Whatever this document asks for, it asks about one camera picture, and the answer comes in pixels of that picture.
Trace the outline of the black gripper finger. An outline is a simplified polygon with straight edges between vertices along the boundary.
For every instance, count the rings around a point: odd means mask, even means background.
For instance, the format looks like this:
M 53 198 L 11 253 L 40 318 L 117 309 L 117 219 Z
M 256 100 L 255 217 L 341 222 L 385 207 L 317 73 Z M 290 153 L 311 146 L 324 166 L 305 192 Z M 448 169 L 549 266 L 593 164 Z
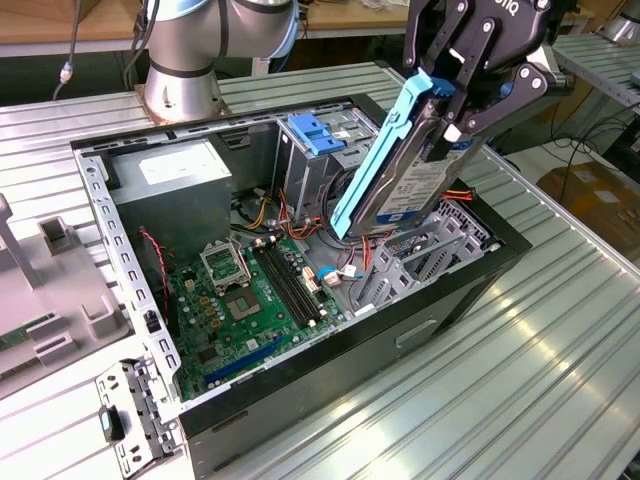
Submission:
M 467 55 L 467 24 L 454 44 L 464 62 L 454 79 L 456 92 L 447 106 L 443 124 L 430 137 L 430 158 L 440 160 L 453 147 L 448 134 L 465 138 L 492 135 L 518 114 L 533 110 L 548 94 L 549 67 L 527 57 L 499 70 L 484 70 L 480 53 Z
M 410 1 L 405 30 L 403 61 L 406 68 L 419 67 L 433 73 L 439 59 L 446 53 L 466 27 L 473 13 L 473 2 L 445 1 L 441 20 L 432 41 L 422 47 L 425 22 L 438 16 L 440 1 Z

